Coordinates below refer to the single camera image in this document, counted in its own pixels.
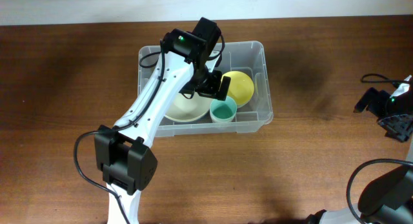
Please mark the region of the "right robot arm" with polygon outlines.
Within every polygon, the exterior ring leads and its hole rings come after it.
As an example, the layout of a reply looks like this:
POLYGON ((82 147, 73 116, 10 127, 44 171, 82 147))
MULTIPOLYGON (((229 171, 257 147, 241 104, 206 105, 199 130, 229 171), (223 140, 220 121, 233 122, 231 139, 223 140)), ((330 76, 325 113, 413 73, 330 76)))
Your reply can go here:
MULTIPOLYGON (((378 80, 361 78, 362 83, 390 83, 392 94, 369 88, 356 103, 355 113, 364 110, 377 117, 377 124, 386 130, 385 136, 400 143, 412 140, 412 76, 404 80, 389 79, 375 74, 378 80)), ((304 223, 412 223, 412 150, 405 160, 373 159, 358 166, 346 187, 347 207, 336 211, 320 210, 309 215, 304 223), (395 164, 398 167, 372 180, 362 191, 356 204, 351 201, 354 179, 362 169, 375 164, 395 164)))

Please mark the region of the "cream large bowl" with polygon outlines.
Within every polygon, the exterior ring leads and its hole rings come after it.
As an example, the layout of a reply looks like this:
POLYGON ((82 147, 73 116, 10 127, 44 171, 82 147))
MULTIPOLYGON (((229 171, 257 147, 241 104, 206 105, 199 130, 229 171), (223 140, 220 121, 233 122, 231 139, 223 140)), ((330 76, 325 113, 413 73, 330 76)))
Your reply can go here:
POLYGON ((209 112, 211 102, 211 98, 202 97, 197 93, 191 99, 178 93, 165 117, 180 123, 193 122, 209 112))

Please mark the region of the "yellow small bowl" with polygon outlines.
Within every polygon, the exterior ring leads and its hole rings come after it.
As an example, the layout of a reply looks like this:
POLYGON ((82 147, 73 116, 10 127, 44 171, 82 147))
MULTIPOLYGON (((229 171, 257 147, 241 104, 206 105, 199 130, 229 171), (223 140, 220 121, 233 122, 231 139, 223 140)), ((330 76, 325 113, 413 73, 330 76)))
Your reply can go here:
POLYGON ((233 98, 237 105, 252 99, 254 95, 254 83, 249 75, 240 71, 229 71, 223 75, 230 78, 227 95, 233 98))

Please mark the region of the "green cup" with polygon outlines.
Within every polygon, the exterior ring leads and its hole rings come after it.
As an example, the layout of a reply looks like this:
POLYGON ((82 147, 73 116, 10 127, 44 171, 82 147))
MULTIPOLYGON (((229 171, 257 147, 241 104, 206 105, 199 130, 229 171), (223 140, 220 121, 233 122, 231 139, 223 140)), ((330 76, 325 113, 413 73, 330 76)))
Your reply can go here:
POLYGON ((237 112, 237 103, 233 98, 227 96, 224 101, 213 99, 210 104, 210 117, 213 123, 231 122, 237 112))

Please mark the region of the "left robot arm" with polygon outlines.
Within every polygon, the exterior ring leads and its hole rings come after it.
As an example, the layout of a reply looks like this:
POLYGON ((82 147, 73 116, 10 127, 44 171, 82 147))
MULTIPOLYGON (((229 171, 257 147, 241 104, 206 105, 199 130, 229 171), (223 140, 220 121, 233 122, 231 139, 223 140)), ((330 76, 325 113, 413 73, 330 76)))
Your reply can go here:
POLYGON ((174 29, 160 42, 154 71, 130 110, 112 128, 101 125, 94 136, 97 168, 111 193, 108 222, 137 223, 139 198, 154 176, 151 146, 157 128, 178 94, 224 100, 230 78, 214 70, 214 53, 223 40, 218 25, 201 18, 191 32, 174 29))

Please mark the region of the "green small bowl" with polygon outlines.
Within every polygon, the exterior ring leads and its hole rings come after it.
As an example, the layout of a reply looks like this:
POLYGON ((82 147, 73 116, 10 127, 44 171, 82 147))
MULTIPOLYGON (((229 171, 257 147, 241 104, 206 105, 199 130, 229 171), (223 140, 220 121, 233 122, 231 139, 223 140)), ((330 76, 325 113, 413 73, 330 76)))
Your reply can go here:
POLYGON ((237 108, 242 108, 242 107, 244 107, 244 106, 247 105, 250 101, 251 101, 251 100, 249 100, 249 101, 247 101, 247 102, 245 102, 245 103, 243 103, 243 104, 238 105, 237 108))

